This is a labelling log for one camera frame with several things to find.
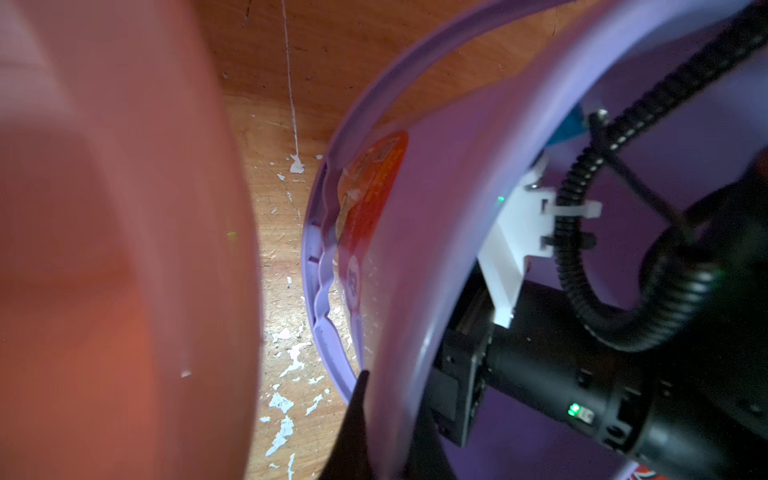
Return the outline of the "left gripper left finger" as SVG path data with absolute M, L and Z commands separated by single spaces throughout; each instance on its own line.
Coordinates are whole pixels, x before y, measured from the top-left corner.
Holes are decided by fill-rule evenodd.
M 369 463 L 366 424 L 363 402 L 369 371 L 360 372 L 320 480 L 369 480 L 372 469 Z

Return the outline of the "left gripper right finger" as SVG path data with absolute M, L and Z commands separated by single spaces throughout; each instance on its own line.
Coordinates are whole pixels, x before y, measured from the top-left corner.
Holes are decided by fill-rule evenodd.
M 406 479 L 455 480 L 437 424 L 426 403 L 420 406 L 406 465 Z

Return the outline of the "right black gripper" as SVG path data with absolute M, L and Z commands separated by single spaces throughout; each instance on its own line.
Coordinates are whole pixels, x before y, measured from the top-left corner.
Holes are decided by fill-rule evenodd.
M 484 285 L 462 294 L 446 328 L 425 390 L 440 434 L 466 445 L 483 399 L 485 358 L 495 309 Z

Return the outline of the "purple plastic bucket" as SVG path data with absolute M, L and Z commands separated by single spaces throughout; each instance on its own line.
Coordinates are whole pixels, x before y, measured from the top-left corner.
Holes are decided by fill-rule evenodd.
M 590 141 L 753 1 L 602 1 L 515 76 L 427 114 L 380 125 L 433 63 L 545 8 L 492 1 L 418 43 L 348 112 L 313 186 L 302 238 L 311 332 L 349 404 L 363 408 L 371 479 L 406 479 L 433 362 L 472 274 L 490 283 L 494 325 L 508 327 L 522 285 L 557 287 L 543 244 L 556 190 Z M 629 143 L 621 159 L 684 210 L 767 156 L 767 42 L 738 68 Z M 666 221 L 611 169 L 596 178 L 582 228 L 600 300 L 628 309 Z M 456 479 L 676 479 L 486 387 L 465 446 L 440 434 Z

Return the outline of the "pink plastic bucket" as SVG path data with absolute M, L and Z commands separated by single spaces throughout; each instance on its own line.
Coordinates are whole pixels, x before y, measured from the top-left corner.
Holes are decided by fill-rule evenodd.
M 1 5 L 1 475 L 240 479 L 255 225 L 187 1 Z

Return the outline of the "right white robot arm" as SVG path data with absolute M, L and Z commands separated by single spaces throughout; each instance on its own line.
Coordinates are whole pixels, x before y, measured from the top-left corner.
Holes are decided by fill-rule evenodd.
M 767 475 L 767 156 L 680 210 L 621 159 L 629 143 L 738 68 L 767 42 L 753 1 L 613 120 L 588 116 L 543 237 L 559 284 L 522 285 L 508 327 L 491 322 L 488 280 L 469 277 L 428 380 L 423 415 L 463 442 L 492 387 L 595 442 L 676 479 Z M 583 208 L 611 169 L 666 221 L 628 309 L 600 300 L 583 254 Z

